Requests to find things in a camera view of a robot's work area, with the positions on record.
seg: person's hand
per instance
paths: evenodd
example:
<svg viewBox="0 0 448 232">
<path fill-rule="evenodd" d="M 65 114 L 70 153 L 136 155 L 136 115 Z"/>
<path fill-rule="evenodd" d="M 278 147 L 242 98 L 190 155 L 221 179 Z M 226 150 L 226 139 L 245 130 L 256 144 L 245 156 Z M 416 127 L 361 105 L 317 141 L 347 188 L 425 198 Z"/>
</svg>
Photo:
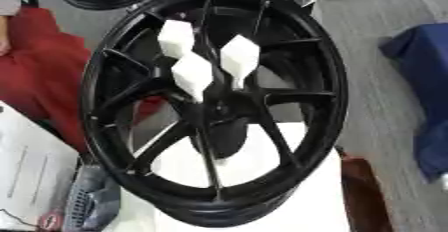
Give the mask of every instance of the person's hand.
<svg viewBox="0 0 448 232">
<path fill-rule="evenodd" d="M 0 56 L 9 52 L 11 45 L 8 38 L 8 18 L 0 16 Z"/>
</svg>

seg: white foam block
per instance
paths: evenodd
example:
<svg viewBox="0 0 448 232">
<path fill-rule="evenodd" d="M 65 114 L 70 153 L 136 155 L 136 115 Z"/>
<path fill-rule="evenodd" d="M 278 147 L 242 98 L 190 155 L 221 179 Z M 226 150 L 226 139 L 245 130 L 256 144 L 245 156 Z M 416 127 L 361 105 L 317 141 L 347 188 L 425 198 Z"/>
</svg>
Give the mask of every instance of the white foam block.
<svg viewBox="0 0 448 232">
<path fill-rule="evenodd" d="M 182 57 L 171 71 L 177 86 L 190 94 L 197 102 L 203 101 L 203 92 L 213 81 L 210 62 L 190 52 Z"/>
<path fill-rule="evenodd" d="M 165 56 L 180 59 L 193 49 L 193 26 L 185 21 L 167 20 L 157 40 Z"/>
<path fill-rule="evenodd" d="M 260 46 L 237 35 L 221 49 L 221 66 L 233 76 L 233 88 L 244 88 L 244 80 L 258 66 Z"/>
</svg>

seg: paper sheet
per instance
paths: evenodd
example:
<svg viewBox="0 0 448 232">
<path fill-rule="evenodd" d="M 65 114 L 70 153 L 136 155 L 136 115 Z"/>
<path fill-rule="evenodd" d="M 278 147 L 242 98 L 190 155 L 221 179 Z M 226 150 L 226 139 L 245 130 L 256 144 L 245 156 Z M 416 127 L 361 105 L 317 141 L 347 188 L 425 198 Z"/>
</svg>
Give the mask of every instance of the paper sheet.
<svg viewBox="0 0 448 232">
<path fill-rule="evenodd" d="M 78 153 L 1 101 L 0 107 L 0 209 L 37 224 L 66 197 Z M 0 229 L 35 230 L 4 213 Z"/>
</svg>

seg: white paper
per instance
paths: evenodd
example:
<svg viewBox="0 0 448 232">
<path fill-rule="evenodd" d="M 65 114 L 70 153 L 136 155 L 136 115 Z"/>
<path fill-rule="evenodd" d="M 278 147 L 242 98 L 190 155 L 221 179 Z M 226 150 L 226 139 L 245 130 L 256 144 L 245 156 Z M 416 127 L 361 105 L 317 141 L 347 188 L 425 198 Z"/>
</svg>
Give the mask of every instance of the white paper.
<svg viewBox="0 0 448 232">
<path fill-rule="evenodd" d="M 306 133 L 303 123 L 278 124 L 288 145 L 295 149 Z M 250 125 L 243 148 L 218 166 L 226 186 L 252 180 L 269 172 L 279 163 L 277 151 L 258 125 Z M 153 167 L 157 174 L 170 180 L 207 187 L 208 180 L 202 157 L 188 139 L 165 151 Z M 203 228 L 175 220 L 149 202 L 122 190 L 122 209 L 105 232 L 349 232 L 341 184 L 341 160 L 332 151 L 322 164 L 298 187 L 277 210 L 267 216 L 237 227 Z"/>
<path fill-rule="evenodd" d="M 78 153 L 5 103 L 0 106 L 0 209 L 37 224 L 61 207 Z M 5 213 L 0 213 L 0 229 L 35 230 Z"/>
</svg>

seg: wheel spoke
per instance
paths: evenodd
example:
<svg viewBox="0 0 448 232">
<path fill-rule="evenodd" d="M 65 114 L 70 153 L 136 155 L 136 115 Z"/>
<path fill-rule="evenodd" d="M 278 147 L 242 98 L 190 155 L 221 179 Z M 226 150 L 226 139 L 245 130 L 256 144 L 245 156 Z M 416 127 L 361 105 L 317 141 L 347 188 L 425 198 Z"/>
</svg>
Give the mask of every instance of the wheel spoke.
<svg viewBox="0 0 448 232">
<path fill-rule="evenodd" d="M 165 19 L 159 14 L 150 11 L 145 11 L 143 14 L 145 15 L 145 20 L 148 21 L 147 25 L 151 25 L 153 28 L 159 29 L 165 23 Z"/>
<path fill-rule="evenodd" d="M 258 31 L 260 30 L 261 22 L 263 21 L 263 16 L 265 14 L 266 8 L 268 8 L 270 5 L 269 1 L 262 0 L 260 4 L 260 9 L 258 12 L 258 16 L 255 19 L 254 27 L 252 30 L 252 37 L 255 38 L 258 34 Z"/>
<path fill-rule="evenodd" d="M 215 191 L 216 199 L 222 199 L 223 186 L 216 169 L 216 158 L 211 143 L 209 126 L 205 122 L 204 115 L 200 114 L 200 122 L 195 127 L 195 135 L 191 136 L 192 144 L 199 150 L 203 159 L 210 184 Z"/>
<path fill-rule="evenodd" d="M 316 48 L 320 41 L 321 41 L 320 38 L 306 38 L 306 39 L 282 41 L 262 46 L 261 52 L 266 53 L 281 50 L 294 50 L 298 52 L 306 52 L 307 50 Z"/>
<path fill-rule="evenodd" d="M 209 61 L 218 61 L 218 51 L 208 36 L 208 26 L 210 24 L 210 17 L 212 15 L 213 0 L 206 0 L 202 8 L 202 16 L 199 25 L 196 29 L 198 36 L 198 44 L 195 46 L 195 51 L 204 55 Z"/>
<path fill-rule="evenodd" d="M 269 112 L 269 109 L 266 106 L 261 105 L 258 108 L 258 111 L 259 111 L 258 122 L 260 126 L 263 128 L 263 130 L 266 132 L 266 134 L 271 138 L 272 142 L 277 148 L 277 151 L 280 156 L 280 165 L 292 163 L 296 167 L 300 168 L 302 165 L 295 158 L 293 152 L 289 148 L 288 143 L 283 137 L 283 134 L 281 133 L 279 127 L 275 123 L 274 118 Z"/>
<path fill-rule="evenodd" d="M 265 89 L 266 104 L 268 106 L 285 103 L 309 103 L 315 106 L 330 103 L 335 94 L 333 92 L 306 92 L 296 89 Z"/>
<path fill-rule="evenodd" d="M 115 49 L 105 49 L 103 53 L 106 55 L 106 57 L 113 57 L 116 62 L 119 62 L 118 66 L 124 67 L 124 68 L 131 68 L 132 70 L 135 70 L 143 75 L 147 75 L 152 72 L 152 69 L 150 69 L 148 66 L 143 64 L 140 61 L 137 61 L 136 59 L 132 58 L 131 56 L 120 52 Z"/>
<path fill-rule="evenodd" d="M 92 112 L 92 116 L 103 117 L 109 115 L 111 112 L 116 112 L 138 100 L 161 95 L 168 88 L 169 83 L 165 80 L 147 77 L 105 101 L 98 109 Z"/>
<path fill-rule="evenodd" d="M 211 7 L 213 5 L 213 0 L 206 0 L 204 7 L 202 8 L 202 17 L 199 24 L 199 33 L 205 34 L 207 32 L 208 23 L 210 22 L 210 15 L 211 15 Z"/>
<path fill-rule="evenodd" d="M 147 149 L 138 155 L 125 172 L 142 174 L 145 176 L 150 175 L 152 173 L 151 164 L 154 160 L 161 155 L 163 151 L 188 136 L 189 132 L 190 126 L 183 120 L 172 124 L 160 135 L 156 136 L 152 140 L 152 143 L 145 146 Z"/>
</svg>

